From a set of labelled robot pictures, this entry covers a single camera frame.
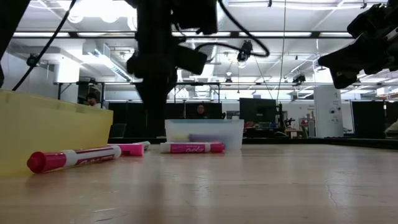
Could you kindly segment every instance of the yellow plastic bin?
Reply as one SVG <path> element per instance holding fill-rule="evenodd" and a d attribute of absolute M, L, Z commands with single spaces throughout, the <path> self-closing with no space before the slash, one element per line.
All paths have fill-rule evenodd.
<path fill-rule="evenodd" d="M 29 172 L 35 151 L 106 146 L 113 112 L 0 90 L 0 175 Z"/>

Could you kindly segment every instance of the clear plastic bin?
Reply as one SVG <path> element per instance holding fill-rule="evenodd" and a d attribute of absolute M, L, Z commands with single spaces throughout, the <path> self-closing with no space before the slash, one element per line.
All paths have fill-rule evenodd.
<path fill-rule="evenodd" d="M 169 119 L 165 121 L 167 141 L 221 141 L 225 150 L 240 150 L 243 120 L 230 119 Z"/>

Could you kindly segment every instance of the person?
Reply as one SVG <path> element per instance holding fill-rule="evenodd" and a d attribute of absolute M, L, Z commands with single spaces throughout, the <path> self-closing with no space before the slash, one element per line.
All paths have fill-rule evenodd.
<path fill-rule="evenodd" d="M 101 103 L 97 103 L 97 95 L 95 93 L 87 94 L 87 102 L 90 106 L 94 106 L 95 108 L 101 108 Z"/>
<path fill-rule="evenodd" d="M 197 112 L 193 116 L 193 119 L 207 119 L 207 114 L 205 113 L 205 105 L 198 105 Z"/>

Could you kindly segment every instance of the computer monitor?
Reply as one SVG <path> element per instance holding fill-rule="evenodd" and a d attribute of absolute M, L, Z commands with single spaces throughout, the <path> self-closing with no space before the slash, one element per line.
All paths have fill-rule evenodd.
<path fill-rule="evenodd" d="M 275 123 L 277 115 L 276 100 L 240 98 L 239 109 L 239 118 L 245 122 Z"/>

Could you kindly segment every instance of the white column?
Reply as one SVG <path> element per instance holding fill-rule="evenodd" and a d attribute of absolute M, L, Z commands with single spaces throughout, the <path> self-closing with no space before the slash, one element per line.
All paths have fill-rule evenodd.
<path fill-rule="evenodd" d="M 55 65 L 55 82 L 74 83 L 79 81 L 80 65 L 70 58 L 64 58 L 58 65 Z M 77 103 L 79 86 L 71 85 L 62 94 L 61 100 Z"/>
<path fill-rule="evenodd" d="M 314 89 L 315 127 L 318 138 L 343 137 L 341 94 L 333 85 Z"/>

